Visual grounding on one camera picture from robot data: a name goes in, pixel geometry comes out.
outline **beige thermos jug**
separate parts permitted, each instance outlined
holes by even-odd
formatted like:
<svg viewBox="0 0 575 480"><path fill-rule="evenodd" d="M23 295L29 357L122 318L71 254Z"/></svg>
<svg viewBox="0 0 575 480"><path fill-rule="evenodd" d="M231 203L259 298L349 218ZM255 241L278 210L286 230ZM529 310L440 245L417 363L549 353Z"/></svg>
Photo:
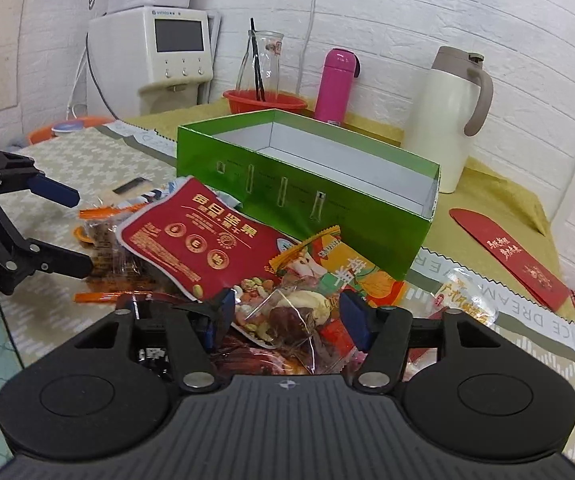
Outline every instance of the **beige thermos jug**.
<svg viewBox="0 0 575 480"><path fill-rule="evenodd" d="M440 164L439 191L452 193L490 111L493 84L483 56L442 46L414 99L401 147Z"/></svg>

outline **black display screen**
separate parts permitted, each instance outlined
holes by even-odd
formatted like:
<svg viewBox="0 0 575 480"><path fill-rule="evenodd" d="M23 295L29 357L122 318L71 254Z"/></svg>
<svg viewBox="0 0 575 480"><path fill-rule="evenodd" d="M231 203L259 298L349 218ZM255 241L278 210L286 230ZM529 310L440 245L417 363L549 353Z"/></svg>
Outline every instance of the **black display screen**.
<svg viewBox="0 0 575 480"><path fill-rule="evenodd" d="M156 52L203 50L202 22L194 20L154 20Z"/></svg>

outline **gold circle icon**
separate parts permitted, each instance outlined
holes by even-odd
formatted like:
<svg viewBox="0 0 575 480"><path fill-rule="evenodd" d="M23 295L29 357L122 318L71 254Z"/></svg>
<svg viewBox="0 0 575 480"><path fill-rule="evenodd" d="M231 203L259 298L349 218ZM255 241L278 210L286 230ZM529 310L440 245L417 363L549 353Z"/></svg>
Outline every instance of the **gold circle icon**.
<svg viewBox="0 0 575 480"><path fill-rule="evenodd" d="M185 224L176 222L165 227L165 232L173 238L181 238L187 232Z"/></svg>
<svg viewBox="0 0 575 480"><path fill-rule="evenodd" d="M218 235L218 244L223 249L231 249L236 247L236 238L229 233L221 233Z"/></svg>
<svg viewBox="0 0 575 480"><path fill-rule="evenodd" d="M221 270L230 264L230 257L219 249L212 249L207 253L207 265L216 270Z"/></svg>
<svg viewBox="0 0 575 480"><path fill-rule="evenodd" d="M202 253L207 248L207 242L200 235L189 235L185 240L185 247L193 253Z"/></svg>

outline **black straw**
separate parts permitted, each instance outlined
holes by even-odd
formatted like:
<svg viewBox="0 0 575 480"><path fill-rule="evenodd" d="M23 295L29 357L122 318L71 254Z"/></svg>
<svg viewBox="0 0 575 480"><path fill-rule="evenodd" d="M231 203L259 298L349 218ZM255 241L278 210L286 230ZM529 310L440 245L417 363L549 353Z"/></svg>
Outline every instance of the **black straw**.
<svg viewBox="0 0 575 480"><path fill-rule="evenodd" d="M260 76L260 59L258 58L258 43L256 43L256 30L254 18L250 18L251 27L251 51L254 56L254 84L256 85L256 101L265 101L265 89L263 79Z"/></svg>

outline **red plastic bowl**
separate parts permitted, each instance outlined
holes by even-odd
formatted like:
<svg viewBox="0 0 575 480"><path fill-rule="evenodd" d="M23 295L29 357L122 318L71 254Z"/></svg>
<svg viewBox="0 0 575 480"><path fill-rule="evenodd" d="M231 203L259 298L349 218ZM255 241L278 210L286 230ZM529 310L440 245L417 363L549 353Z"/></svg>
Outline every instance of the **red plastic bowl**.
<svg viewBox="0 0 575 480"><path fill-rule="evenodd" d="M222 93L230 102L230 111L233 114L256 112L277 108L286 112L296 112L307 108L307 102L300 97L287 94L266 94L266 101L256 101L254 90L228 90Z"/></svg>

